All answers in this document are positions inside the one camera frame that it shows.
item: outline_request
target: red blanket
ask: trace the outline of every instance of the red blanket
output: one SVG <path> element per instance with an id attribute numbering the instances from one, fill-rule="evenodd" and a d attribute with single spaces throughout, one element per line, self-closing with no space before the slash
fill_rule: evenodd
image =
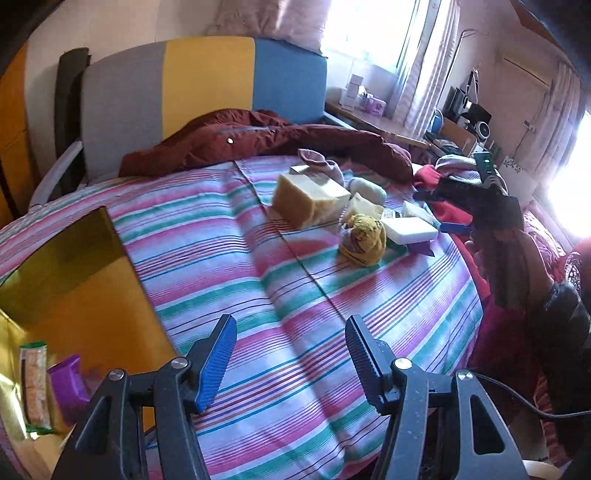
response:
<path id="1" fill-rule="evenodd" d="M 299 148 L 349 157 L 397 183 L 413 181 L 410 154 L 379 135 L 332 125 L 294 125 L 270 111 L 239 109 L 200 116 L 159 145 L 124 156 L 119 177 L 159 177 L 258 155 L 296 155 Z"/>
<path id="2" fill-rule="evenodd" d="M 427 165 L 415 175 L 414 185 L 417 189 L 434 189 L 440 178 L 441 174 L 432 165 Z M 468 224 L 472 221 L 468 213 L 450 203 L 437 202 L 430 206 L 440 222 Z M 478 339 L 468 367 L 502 381 L 525 398 L 533 398 L 540 367 L 531 347 L 525 316 L 495 305 L 488 282 L 478 274 L 474 259 L 464 245 L 464 241 L 468 239 L 456 235 L 451 237 L 472 274 L 484 309 Z M 484 386 L 505 421 L 510 423 L 519 412 L 521 404 L 511 400 L 498 387 Z"/>

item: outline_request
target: striped bed sheet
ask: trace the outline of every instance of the striped bed sheet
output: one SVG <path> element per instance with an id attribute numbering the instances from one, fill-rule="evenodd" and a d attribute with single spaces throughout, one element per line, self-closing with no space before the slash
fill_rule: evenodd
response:
<path id="1" fill-rule="evenodd" d="M 355 267 L 337 223 L 294 231 L 270 208 L 296 157 L 258 157 L 155 180 L 117 179 L 51 202 L 0 232 L 0 281 L 51 236 L 105 205 L 150 300 L 185 353 L 222 313 L 238 341 L 219 393 L 195 419 L 214 479 L 348 478 L 379 452 L 387 418 L 365 401 L 345 345 L 361 315 L 397 356 L 439 373 L 466 365 L 482 308 L 451 238 L 435 257 L 388 248 Z M 357 164 L 399 208 L 412 190 Z M 6 438 L 0 444 L 11 453 Z M 150 478 L 161 479 L 148 445 Z"/>

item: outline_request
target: purple object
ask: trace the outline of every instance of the purple object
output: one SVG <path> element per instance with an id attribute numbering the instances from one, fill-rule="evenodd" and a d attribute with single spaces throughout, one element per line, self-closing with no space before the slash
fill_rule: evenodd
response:
<path id="1" fill-rule="evenodd" d="M 75 354 L 51 367 L 47 373 L 51 379 L 53 395 L 60 407 L 66 425 L 74 425 L 90 402 L 86 386 L 80 375 L 80 355 Z"/>
<path id="2" fill-rule="evenodd" d="M 433 250 L 431 250 L 431 242 L 419 242 L 417 244 L 408 244 L 408 251 L 413 254 L 421 254 L 426 257 L 435 257 Z"/>
<path id="3" fill-rule="evenodd" d="M 386 110 L 386 102 L 379 98 L 368 99 L 365 105 L 365 111 L 373 116 L 382 116 Z"/>
<path id="4" fill-rule="evenodd" d="M 297 151 L 299 158 L 310 167 L 312 172 L 324 173 L 328 178 L 334 180 L 340 186 L 345 186 L 343 172 L 334 160 L 327 160 L 322 153 L 307 148 L 299 148 Z"/>

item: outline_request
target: desk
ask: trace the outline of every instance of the desk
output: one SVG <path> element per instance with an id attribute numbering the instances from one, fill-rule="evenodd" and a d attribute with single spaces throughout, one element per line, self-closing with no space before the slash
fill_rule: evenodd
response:
<path id="1" fill-rule="evenodd" d="M 338 103 L 326 102 L 325 110 L 334 116 L 346 118 L 358 125 L 362 130 L 381 135 L 386 142 L 412 145 L 413 147 L 429 148 L 429 142 L 408 132 L 404 127 L 392 122 L 388 118 L 370 115 L 361 110 L 345 110 Z"/>

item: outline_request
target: gray yellow blue chair backrest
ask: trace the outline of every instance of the gray yellow blue chair backrest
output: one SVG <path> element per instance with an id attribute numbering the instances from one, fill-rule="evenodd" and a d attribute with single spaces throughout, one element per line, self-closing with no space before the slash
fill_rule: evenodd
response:
<path id="1" fill-rule="evenodd" d="M 282 41 L 189 37 L 124 50 L 83 75 L 87 176 L 91 182 L 116 176 L 125 154 L 220 108 L 268 109 L 294 123 L 318 122 L 325 90 L 326 59 Z"/>

